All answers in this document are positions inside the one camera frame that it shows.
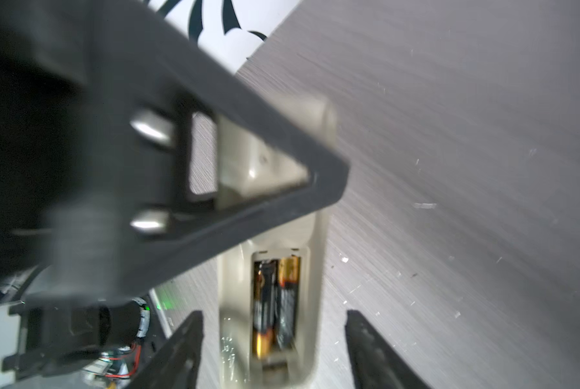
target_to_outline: scratch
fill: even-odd
[[[437,206],[435,203],[414,203],[413,208],[417,209],[433,209]]]

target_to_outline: battery compartment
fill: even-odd
[[[324,99],[277,98],[271,103],[324,144],[335,139],[335,115]],[[223,209],[263,194],[301,185],[308,172],[252,133],[217,118],[218,194]],[[329,210],[270,229],[217,256],[220,383],[223,389],[304,385],[316,364],[320,293]],[[294,342],[259,359],[253,351],[255,263],[300,257]]]

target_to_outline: black stripe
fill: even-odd
[[[263,35],[261,32],[250,31],[250,33],[252,33],[253,35],[257,36],[258,38],[260,38],[263,41],[266,40],[266,35]]]
[[[167,2],[165,4],[162,4],[162,7],[160,7],[158,9],[158,14],[161,15],[163,18],[165,16],[167,16],[169,14],[169,12],[171,12],[171,10],[173,8],[175,8],[175,6],[177,4],[179,4],[182,0],[167,0]]]
[[[190,10],[188,19],[188,38],[197,43],[199,35],[203,31],[203,20],[201,19],[201,4],[203,0],[195,0],[193,9]]]
[[[227,34],[232,29],[239,29],[240,24],[234,11],[232,0],[223,0],[223,33]]]

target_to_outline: gray tabletop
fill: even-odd
[[[311,387],[358,309],[435,389],[580,388],[579,1],[305,0],[239,76],[332,99],[352,161]],[[218,386],[215,264],[158,292]]]

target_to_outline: black and gold battery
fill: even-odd
[[[253,285],[253,353],[266,357],[274,344],[277,261],[255,263]]]
[[[275,316],[279,348],[289,347],[294,339],[300,261],[298,256],[293,255],[278,262],[279,288]]]

